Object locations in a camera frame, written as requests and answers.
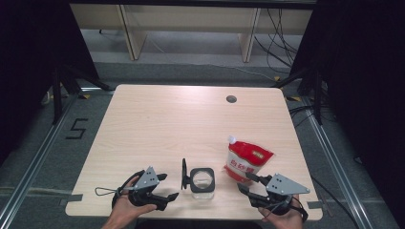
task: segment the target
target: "gray floor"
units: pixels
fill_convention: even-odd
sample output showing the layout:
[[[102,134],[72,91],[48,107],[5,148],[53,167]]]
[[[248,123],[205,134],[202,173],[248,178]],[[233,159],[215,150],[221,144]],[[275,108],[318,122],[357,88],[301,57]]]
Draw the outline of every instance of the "gray floor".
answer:
[[[137,61],[129,59],[121,31],[103,31],[102,34],[83,31],[83,35],[102,81],[111,86],[134,83],[269,87],[274,76],[284,78],[287,74],[276,73],[268,65],[278,71],[288,71],[286,65],[273,57],[268,59],[267,64],[266,54],[257,43],[253,46],[250,62],[243,63],[237,35],[232,33],[150,32]],[[265,34],[258,35],[258,39],[263,44],[269,44],[269,37]],[[300,36],[286,36],[293,47],[299,46],[300,39]],[[274,53],[288,61],[283,50],[274,50]],[[80,84],[93,87],[82,81]],[[296,96],[298,84],[299,81],[285,86],[285,96]],[[96,91],[88,99],[74,100],[10,228],[99,228],[102,225],[105,218],[69,217],[64,213],[64,207],[111,97],[112,94]],[[287,104],[290,109],[304,105],[302,101],[288,101]],[[352,212],[325,150],[313,131],[309,114],[301,112],[292,118],[309,171]],[[322,116],[322,128],[371,221],[371,227],[363,228],[398,228],[367,172],[354,162],[355,152],[331,110],[322,109]],[[36,114],[20,147],[0,168],[0,203],[3,206],[41,147],[52,127],[52,118],[51,102]],[[87,118],[76,126],[85,128],[86,132],[80,140],[67,139],[67,136],[77,135],[77,132],[71,131],[77,118]],[[318,184],[314,185],[318,197],[326,201],[324,216],[319,221],[306,222],[305,227],[355,228],[330,195]],[[269,224],[261,225],[272,228]]]

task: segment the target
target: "hand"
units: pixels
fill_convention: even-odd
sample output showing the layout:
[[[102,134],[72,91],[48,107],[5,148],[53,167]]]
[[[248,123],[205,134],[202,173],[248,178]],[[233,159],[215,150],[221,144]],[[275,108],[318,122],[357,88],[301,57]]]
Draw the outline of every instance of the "hand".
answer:
[[[126,187],[130,187],[137,181],[138,177],[131,179]],[[121,197],[117,199],[116,205],[114,205],[113,211],[108,217],[107,222],[102,226],[103,229],[116,229],[124,228],[131,223],[137,217],[142,214],[152,212],[156,210],[155,204],[147,204],[144,206],[134,206],[128,199],[128,191],[124,190],[121,193]]]
[[[299,202],[297,201],[298,195],[294,195],[292,199],[292,206],[300,207]],[[258,208],[259,212],[264,216],[262,218],[263,222],[271,222],[277,229],[302,229],[303,228],[303,219],[301,214],[295,210],[289,210],[282,216],[277,216],[272,214],[266,208]]]

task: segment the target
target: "cable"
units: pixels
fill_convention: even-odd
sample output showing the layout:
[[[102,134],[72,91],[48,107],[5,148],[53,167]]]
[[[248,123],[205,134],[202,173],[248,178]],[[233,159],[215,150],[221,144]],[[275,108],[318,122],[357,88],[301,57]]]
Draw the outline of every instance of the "cable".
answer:
[[[297,50],[296,50],[295,48],[293,48],[293,47],[286,41],[286,39],[284,38],[283,23],[282,23],[283,10],[282,10],[282,9],[279,9],[278,12],[279,12],[279,21],[278,21],[277,26],[276,26],[276,24],[275,24],[275,22],[274,22],[274,20],[273,20],[273,18],[272,18],[272,16],[271,16],[271,13],[270,13],[269,9],[267,9],[268,17],[270,18],[271,23],[273,24],[273,27],[274,27],[274,29],[275,29],[275,33],[274,33],[273,38],[271,38],[270,34],[269,34],[268,36],[269,36],[270,39],[271,39],[271,43],[274,43],[274,44],[276,44],[278,47],[280,47],[281,49],[284,49],[284,50],[285,50],[286,55],[287,55],[287,58],[288,58],[288,61],[289,61],[289,63],[291,64],[292,61],[293,61],[293,58],[292,58],[292,55],[290,54],[290,52],[297,52]],[[283,46],[277,44],[277,42],[274,41],[274,38],[275,38],[276,35],[279,36],[280,40],[281,40],[282,43],[283,43]]]
[[[294,128],[297,128],[299,125],[301,125],[305,120],[307,120],[309,117],[311,117],[312,115],[314,115],[314,113],[306,116],[304,119],[302,119],[297,125],[294,126]]]
[[[354,217],[352,216],[352,214],[348,211],[348,209],[346,209],[345,206],[343,206],[343,204],[337,200],[337,198],[321,183],[319,182],[315,177],[313,177],[312,175],[310,175],[310,178],[313,179],[313,181],[315,181],[319,186],[321,186],[321,188],[323,188],[325,190],[325,192],[327,192],[331,198],[333,198],[333,200],[343,209],[343,211],[345,211],[345,213],[349,216],[349,218],[352,220],[352,222],[354,223],[355,228],[359,228],[357,222],[355,221]]]
[[[156,44],[156,42],[153,40],[153,39],[151,39],[151,38],[148,38],[150,41],[151,41],[151,43],[155,46],[155,48],[156,49],[158,49],[160,52],[162,52],[163,54],[164,54],[164,57],[167,59],[167,61],[169,62],[169,63],[174,63],[174,64],[178,64],[178,65],[194,65],[194,66],[214,66],[214,67],[219,67],[219,68],[226,68],[226,69],[234,69],[234,70],[238,70],[238,71],[240,71],[240,72],[243,72],[243,73],[250,73],[250,74],[256,74],[256,75],[260,75],[260,76],[263,76],[263,77],[265,77],[265,78],[267,78],[267,79],[269,79],[269,80],[271,80],[271,81],[276,81],[275,79],[273,79],[273,78],[271,78],[270,76],[268,76],[268,75],[265,75],[265,74],[262,74],[262,73],[254,73],[254,72],[250,72],[250,71],[246,71],[246,70],[243,70],[243,69],[240,69],[240,68],[237,68],[237,67],[232,67],[232,66],[225,66],[225,65],[215,65],[215,64],[192,64],[192,63],[181,63],[181,62],[176,62],[176,61],[173,61],[173,60],[171,60],[171,59],[169,59],[168,57],[167,57],[167,53],[163,50],[163,49],[161,49],[159,46],[158,46],[158,44]]]

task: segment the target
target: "snack bag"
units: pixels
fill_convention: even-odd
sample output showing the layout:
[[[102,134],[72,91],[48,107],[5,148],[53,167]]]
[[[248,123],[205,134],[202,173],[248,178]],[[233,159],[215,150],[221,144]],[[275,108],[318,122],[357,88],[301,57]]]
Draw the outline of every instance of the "snack bag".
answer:
[[[228,141],[229,151],[224,167],[229,176],[239,182],[249,181],[245,173],[257,174],[274,155],[260,146],[237,141],[234,136],[230,136]]]

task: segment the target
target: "wooden table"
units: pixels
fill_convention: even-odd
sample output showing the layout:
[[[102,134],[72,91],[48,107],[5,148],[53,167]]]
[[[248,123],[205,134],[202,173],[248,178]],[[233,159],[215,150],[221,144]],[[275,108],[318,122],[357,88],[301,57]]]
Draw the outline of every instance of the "wooden table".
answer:
[[[235,103],[226,98],[233,95]],[[227,138],[255,143],[275,156],[258,175],[280,173],[310,188],[300,199],[310,220],[322,217],[309,209],[318,201],[309,170],[279,89],[120,85],[111,100],[69,202],[70,216],[109,216],[113,195],[99,197],[96,187],[116,189],[133,173],[153,166],[168,175],[154,194],[179,192],[165,211],[143,215],[150,219],[260,219],[236,182],[224,170]],[[192,198],[190,187],[181,190],[181,160],[193,168],[215,172],[212,199]],[[252,183],[251,192],[265,194],[265,186]]]

